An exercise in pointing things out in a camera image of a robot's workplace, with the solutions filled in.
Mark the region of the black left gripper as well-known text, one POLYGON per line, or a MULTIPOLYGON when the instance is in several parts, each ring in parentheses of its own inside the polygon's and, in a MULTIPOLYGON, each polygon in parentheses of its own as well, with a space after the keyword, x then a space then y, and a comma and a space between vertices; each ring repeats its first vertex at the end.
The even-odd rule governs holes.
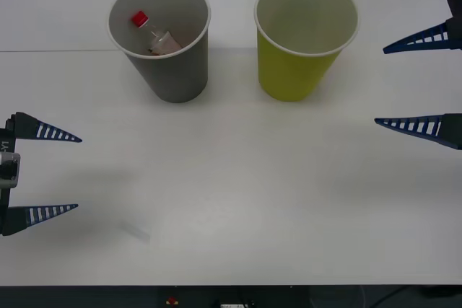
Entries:
POLYGON ((1 235, 11 236, 29 227, 74 210, 78 204, 8 207, 9 194, 17 186, 16 137, 26 140, 82 142, 68 131, 52 126, 26 113, 15 113, 1 129, 1 235))

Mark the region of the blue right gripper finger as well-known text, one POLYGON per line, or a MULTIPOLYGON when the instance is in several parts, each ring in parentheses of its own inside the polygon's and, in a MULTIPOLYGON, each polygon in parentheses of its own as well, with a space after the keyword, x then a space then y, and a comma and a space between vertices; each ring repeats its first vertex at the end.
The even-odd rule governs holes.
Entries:
POLYGON ((461 150, 461 114, 446 113, 410 118, 375 118, 384 128, 461 150))
POLYGON ((444 23, 400 39, 386 47, 384 54, 418 50, 460 50, 461 17, 452 17, 444 23))

